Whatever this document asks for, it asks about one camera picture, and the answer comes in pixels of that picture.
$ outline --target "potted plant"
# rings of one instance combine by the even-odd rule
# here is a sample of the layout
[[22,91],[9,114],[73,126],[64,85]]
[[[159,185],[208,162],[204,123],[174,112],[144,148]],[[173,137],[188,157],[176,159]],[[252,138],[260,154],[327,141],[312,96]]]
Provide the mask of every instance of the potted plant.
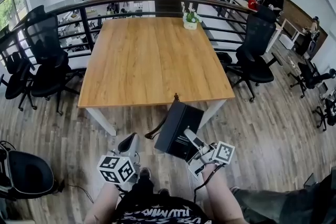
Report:
[[184,28],[189,30],[196,30],[197,23],[202,22],[202,18],[196,13],[193,8],[188,8],[189,11],[185,11],[183,7],[183,22]]

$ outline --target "shoe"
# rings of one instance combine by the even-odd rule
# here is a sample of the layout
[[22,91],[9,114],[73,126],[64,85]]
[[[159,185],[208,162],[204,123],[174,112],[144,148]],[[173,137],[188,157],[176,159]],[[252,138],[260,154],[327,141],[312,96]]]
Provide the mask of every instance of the shoe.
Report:
[[235,195],[236,192],[239,191],[239,190],[240,190],[240,188],[238,188],[238,187],[232,187],[232,188],[230,189],[230,191],[231,191],[231,193],[232,193],[233,195]]
[[142,168],[139,173],[139,178],[141,177],[151,179],[151,171],[147,167]]
[[158,194],[163,195],[163,196],[170,196],[170,192],[166,188],[160,189]]

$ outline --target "window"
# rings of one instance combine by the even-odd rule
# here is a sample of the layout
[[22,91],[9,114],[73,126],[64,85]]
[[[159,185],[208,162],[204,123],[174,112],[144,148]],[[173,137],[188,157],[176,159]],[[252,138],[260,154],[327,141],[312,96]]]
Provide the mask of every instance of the window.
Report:
[[4,0],[0,3],[0,29],[14,26],[28,13],[26,0]]

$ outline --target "staircase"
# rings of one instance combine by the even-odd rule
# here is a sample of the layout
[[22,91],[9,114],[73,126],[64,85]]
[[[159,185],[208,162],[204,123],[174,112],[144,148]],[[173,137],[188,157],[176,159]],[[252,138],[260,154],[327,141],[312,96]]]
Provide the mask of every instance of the staircase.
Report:
[[[182,6],[180,1],[174,0],[158,0],[155,1],[155,11],[157,12],[182,12]],[[160,14],[156,17],[182,17],[182,15],[172,15],[172,14]]]

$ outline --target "white flower pot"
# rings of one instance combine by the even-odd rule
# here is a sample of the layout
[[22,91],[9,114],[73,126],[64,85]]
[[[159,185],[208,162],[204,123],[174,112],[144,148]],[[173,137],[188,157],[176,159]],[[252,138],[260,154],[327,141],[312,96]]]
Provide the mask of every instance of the white flower pot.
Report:
[[188,30],[196,30],[197,29],[197,23],[184,22],[184,28],[188,29]]

